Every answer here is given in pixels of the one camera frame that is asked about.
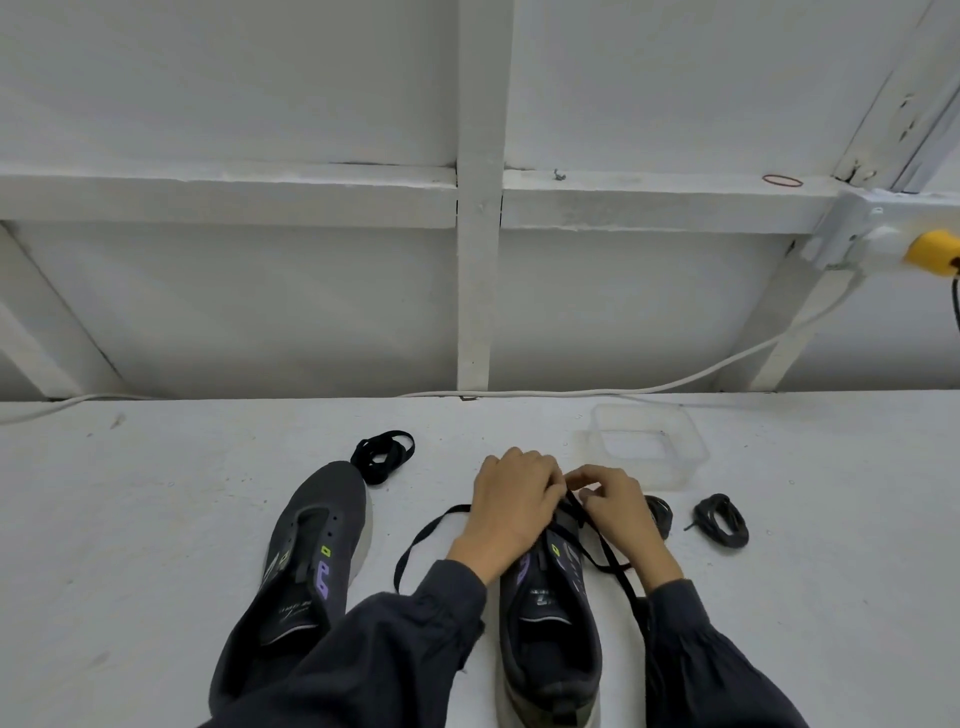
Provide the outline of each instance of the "purple logo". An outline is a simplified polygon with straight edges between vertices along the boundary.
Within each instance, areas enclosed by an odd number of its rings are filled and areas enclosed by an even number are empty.
[[[326,561],[320,562],[317,565],[317,591],[320,592],[320,596],[326,601],[326,595],[329,593],[329,589],[324,583],[324,577],[330,573],[330,567],[326,564]]]
[[[530,569],[530,552],[527,551],[523,554],[523,557],[520,559],[520,573],[516,576],[516,583],[519,584],[527,576],[527,571]]]

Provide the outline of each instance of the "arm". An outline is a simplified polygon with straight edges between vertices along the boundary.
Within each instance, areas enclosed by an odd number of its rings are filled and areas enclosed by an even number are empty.
[[[453,676],[483,632],[486,600],[470,569],[438,561],[412,595],[365,599],[289,677],[204,726],[443,726]]]
[[[464,533],[410,596],[379,594],[346,617],[286,678],[204,728],[441,728],[453,677],[483,633],[487,586],[527,551],[566,493],[552,457],[489,457]]]
[[[787,697],[710,624],[693,583],[660,538],[639,484],[623,471],[587,465],[568,473],[572,490],[603,535],[636,570],[647,593],[649,728],[805,728]]]

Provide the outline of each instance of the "hand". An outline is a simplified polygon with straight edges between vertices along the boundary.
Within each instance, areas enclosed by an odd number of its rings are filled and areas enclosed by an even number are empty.
[[[490,455],[473,481],[463,535],[446,558],[469,567],[484,584],[530,550],[564,497],[564,474],[551,455],[510,448]]]
[[[595,491],[585,487],[594,483],[600,483]],[[566,485],[571,491],[580,491],[584,509],[604,538],[633,565],[647,594],[661,584],[684,578],[660,537],[636,480],[620,469],[584,465],[566,474]]]

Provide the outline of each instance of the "yellow plug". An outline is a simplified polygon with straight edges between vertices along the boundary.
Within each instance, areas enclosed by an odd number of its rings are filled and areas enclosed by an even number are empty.
[[[910,244],[903,262],[952,278],[960,273],[960,237],[945,230],[925,232]]]

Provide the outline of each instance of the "shoe tongue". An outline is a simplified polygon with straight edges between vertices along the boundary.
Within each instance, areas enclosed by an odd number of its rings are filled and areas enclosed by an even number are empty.
[[[525,622],[555,621],[572,625],[570,615],[564,609],[560,600],[557,599],[557,593],[550,587],[550,581],[546,573],[546,559],[536,550],[532,556],[530,574],[524,583],[527,592],[521,597],[520,606],[516,612],[517,616],[520,621]]]

